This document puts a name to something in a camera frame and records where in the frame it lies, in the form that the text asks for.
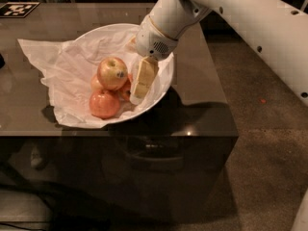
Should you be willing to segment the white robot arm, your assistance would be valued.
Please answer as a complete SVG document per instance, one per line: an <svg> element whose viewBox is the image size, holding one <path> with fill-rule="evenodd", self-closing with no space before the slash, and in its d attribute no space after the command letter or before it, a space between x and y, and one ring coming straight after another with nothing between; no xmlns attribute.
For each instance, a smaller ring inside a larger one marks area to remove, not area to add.
<svg viewBox="0 0 308 231"><path fill-rule="evenodd" d="M134 50L162 61L211 12L308 105L308 14L281 0L158 0L136 33Z"/></svg>

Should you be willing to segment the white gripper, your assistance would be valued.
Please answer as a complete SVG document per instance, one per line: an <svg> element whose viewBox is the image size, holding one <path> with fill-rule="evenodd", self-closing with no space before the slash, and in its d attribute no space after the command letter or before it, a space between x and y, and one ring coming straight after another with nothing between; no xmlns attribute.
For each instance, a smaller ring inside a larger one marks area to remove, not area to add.
<svg viewBox="0 0 308 231"><path fill-rule="evenodd" d="M139 105L148 94L158 74L158 61L166 59L177 44L176 39L165 36L155 27L149 15L144 18L140 30L127 44L131 51L137 50L144 57L133 71L130 101L134 105Z"/></svg>

